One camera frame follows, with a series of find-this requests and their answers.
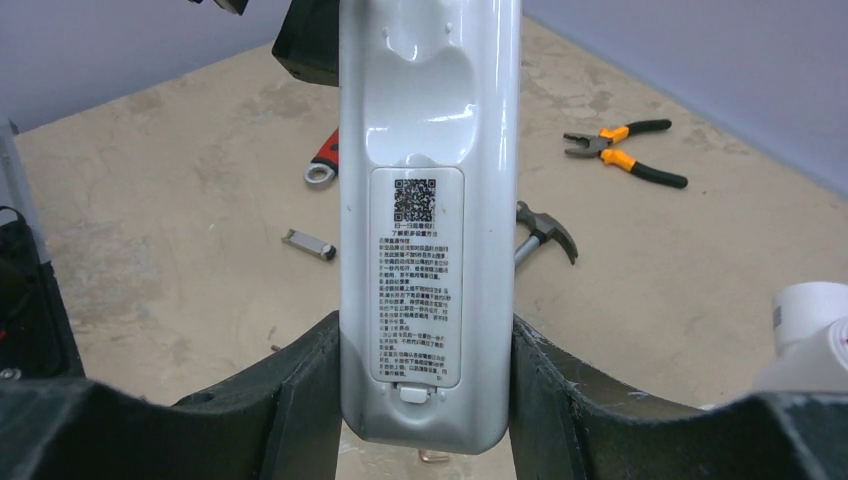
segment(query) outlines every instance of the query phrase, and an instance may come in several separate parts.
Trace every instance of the claw hammer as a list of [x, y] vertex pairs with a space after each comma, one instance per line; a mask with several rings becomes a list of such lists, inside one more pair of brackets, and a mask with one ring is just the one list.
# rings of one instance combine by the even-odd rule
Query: claw hammer
[[577, 261], [577, 244], [574, 243], [571, 234], [547, 213], [536, 213], [530, 210], [526, 203], [519, 201], [515, 210], [515, 220], [530, 229], [530, 236], [515, 251], [516, 268], [549, 240], [555, 240], [560, 244], [572, 265]]

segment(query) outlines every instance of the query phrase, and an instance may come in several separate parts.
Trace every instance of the white remote control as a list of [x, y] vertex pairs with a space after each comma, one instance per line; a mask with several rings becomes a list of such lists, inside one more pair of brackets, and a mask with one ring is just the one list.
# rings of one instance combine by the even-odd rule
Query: white remote control
[[507, 428], [520, 0], [341, 0], [341, 395], [363, 439]]

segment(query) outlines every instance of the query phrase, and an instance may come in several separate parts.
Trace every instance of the sticker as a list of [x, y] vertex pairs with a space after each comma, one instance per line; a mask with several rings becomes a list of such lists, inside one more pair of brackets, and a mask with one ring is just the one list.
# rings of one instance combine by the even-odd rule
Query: sticker
[[371, 374], [453, 387], [462, 334], [465, 182], [455, 168], [371, 174]]

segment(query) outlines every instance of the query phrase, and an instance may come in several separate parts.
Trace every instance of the wall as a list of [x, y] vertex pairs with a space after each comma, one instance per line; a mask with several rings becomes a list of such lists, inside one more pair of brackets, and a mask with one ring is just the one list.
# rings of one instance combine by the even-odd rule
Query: wall
[[[212, 0], [0, 1], [0, 116], [22, 130], [270, 42], [290, 2], [252, 0], [239, 18]], [[848, 2], [524, 0], [524, 11], [848, 196]]]
[[264, 45], [289, 3], [0, 0], [0, 118], [29, 130]]
[[848, 2], [524, 0], [524, 13], [848, 196]]

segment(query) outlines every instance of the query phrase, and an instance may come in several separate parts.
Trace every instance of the beige floor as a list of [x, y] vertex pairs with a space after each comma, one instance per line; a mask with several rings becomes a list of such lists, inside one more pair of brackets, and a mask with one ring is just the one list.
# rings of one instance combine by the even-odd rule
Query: beige floor
[[[742, 394], [772, 355], [771, 295], [848, 282], [848, 205], [539, 26], [524, 35], [519, 197], [581, 256], [532, 257], [516, 311], [651, 393]], [[301, 178], [336, 96], [264, 47], [19, 138], [91, 377], [173, 402], [338, 307], [338, 265], [280, 243], [288, 228], [338, 240], [337, 187]], [[626, 150], [688, 175], [686, 191], [563, 156], [565, 130], [657, 117], [672, 130]], [[514, 478], [507, 442], [426, 466], [346, 430], [339, 456], [340, 479]]]

